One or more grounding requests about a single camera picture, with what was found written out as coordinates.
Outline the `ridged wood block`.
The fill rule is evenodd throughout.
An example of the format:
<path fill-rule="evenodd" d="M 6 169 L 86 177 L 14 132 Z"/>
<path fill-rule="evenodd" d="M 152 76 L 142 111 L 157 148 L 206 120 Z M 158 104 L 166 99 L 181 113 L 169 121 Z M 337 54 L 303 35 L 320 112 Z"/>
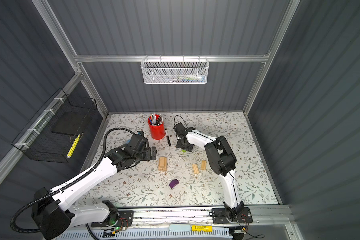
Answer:
<path fill-rule="evenodd" d="M 203 161 L 201 162 L 201 170 L 202 170 L 202 171 L 205 171 L 206 168 L 207 168 L 207 161 L 203 160 Z"/>
<path fill-rule="evenodd" d="M 197 175 L 197 174 L 199 174 L 199 173 L 200 173 L 200 171 L 199 171 L 199 168 L 198 168 L 198 165 L 197 165 L 197 164 L 193 164 L 193 165 L 192 165 L 192 169 L 193 169 L 193 173 L 194 173 L 195 175 Z"/>

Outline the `purple block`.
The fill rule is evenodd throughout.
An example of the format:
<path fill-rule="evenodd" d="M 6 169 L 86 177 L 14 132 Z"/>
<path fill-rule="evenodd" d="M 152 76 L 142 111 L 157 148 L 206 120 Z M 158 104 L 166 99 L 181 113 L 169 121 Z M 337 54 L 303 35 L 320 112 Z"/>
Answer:
<path fill-rule="evenodd" d="M 169 187 L 170 187 L 171 189 L 173 189 L 173 188 L 176 187 L 179 183 L 180 183 L 179 180 L 174 179 L 174 180 L 172 180 L 172 181 L 169 183 Z"/>

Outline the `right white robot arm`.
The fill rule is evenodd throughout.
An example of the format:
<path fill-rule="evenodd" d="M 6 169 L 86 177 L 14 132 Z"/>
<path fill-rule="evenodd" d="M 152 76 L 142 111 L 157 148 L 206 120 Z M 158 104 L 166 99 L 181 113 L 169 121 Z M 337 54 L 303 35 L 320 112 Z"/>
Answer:
<path fill-rule="evenodd" d="M 176 147 L 188 152 L 194 146 L 204 149 L 212 171 L 219 176 L 224 191 L 224 208 L 228 219 L 233 219 L 244 210 L 244 203 L 239 196 L 235 178 L 237 158 L 223 136 L 212 137 L 201 133 L 193 127 L 185 127 L 182 123 L 174 125 L 178 139 Z"/>

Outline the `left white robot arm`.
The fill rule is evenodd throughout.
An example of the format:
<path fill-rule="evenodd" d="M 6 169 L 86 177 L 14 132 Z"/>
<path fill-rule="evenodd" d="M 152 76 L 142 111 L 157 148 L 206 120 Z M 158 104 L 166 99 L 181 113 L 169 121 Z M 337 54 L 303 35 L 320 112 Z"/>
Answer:
<path fill-rule="evenodd" d="M 32 207 L 32 218 L 46 240 L 61 235 L 65 230 L 91 223 L 107 227 L 122 226 L 117 208 L 110 201 L 99 204 L 75 206 L 75 202 L 105 179 L 122 170 L 130 169 L 142 161 L 154 161 L 156 147 L 151 147 L 143 132 L 133 134 L 128 143 L 104 153 L 103 158 L 73 179 L 53 188 L 55 195 L 48 197 L 45 188 L 35 193 L 44 197 Z"/>

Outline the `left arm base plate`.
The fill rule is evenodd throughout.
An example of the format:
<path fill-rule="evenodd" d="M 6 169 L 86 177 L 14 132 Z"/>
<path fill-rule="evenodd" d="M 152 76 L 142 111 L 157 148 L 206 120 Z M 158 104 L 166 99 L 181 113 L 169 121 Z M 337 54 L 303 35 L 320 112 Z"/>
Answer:
<path fill-rule="evenodd" d="M 91 223 L 92 228 L 120 228 L 130 227 L 134 218 L 134 211 L 111 211 L 103 222 Z"/>

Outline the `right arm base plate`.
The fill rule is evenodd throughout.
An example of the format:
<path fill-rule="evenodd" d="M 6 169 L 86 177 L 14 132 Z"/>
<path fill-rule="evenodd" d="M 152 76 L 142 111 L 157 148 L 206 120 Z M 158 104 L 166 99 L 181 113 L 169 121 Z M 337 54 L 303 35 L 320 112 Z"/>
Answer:
<path fill-rule="evenodd" d="M 213 219 L 214 224 L 251 224 L 253 217 L 248 207 L 236 209 L 226 208 L 213 208 L 209 212 L 210 217 Z"/>

